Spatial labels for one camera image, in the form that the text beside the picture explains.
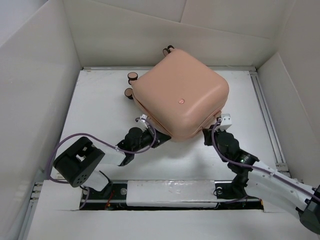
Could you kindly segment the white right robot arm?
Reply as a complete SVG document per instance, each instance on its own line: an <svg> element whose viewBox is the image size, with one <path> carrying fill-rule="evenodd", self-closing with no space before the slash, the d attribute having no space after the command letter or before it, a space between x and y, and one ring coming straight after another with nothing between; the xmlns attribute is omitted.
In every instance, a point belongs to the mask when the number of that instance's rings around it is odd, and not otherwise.
<svg viewBox="0 0 320 240"><path fill-rule="evenodd" d="M240 148L233 134L216 125L202 130L204 144L236 174L231 191L237 197L255 197L277 206L315 234L320 233L320 189L290 178Z"/></svg>

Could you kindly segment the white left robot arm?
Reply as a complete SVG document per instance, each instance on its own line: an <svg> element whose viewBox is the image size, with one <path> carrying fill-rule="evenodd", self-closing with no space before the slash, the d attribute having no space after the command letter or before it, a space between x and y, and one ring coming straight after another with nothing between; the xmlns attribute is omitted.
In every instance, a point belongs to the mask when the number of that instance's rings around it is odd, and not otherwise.
<svg viewBox="0 0 320 240"><path fill-rule="evenodd" d="M152 126L144 129L132 127L117 145L111 145L88 133L75 133L63 139L56 147L59 149L66 141L79 137L72 145L55 157L52 166L62 175L65 182L73 188L88 186L100 198L107 198L111 194L111 185L99 181L95 185L91 175L101 163L106 153L94 146L92 140L111 149L109 164L124 167L128 165L137 154L142 154L149 149L155 149L171 140L166 135Z"/></svg>

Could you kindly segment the pink hard-shell suitcase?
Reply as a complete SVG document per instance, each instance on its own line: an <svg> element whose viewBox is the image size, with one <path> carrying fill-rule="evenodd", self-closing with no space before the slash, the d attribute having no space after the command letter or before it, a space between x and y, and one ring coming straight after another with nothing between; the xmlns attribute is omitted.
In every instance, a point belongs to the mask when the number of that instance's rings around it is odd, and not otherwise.
<svg viewBox="0 0 320 240"><path fill-rule="evenodd" d="M125 90L152 125L172 140L193 138L220 116L229 85L218 73L187 52L172 45L164 59L143 75L127 75Z"/></svg>

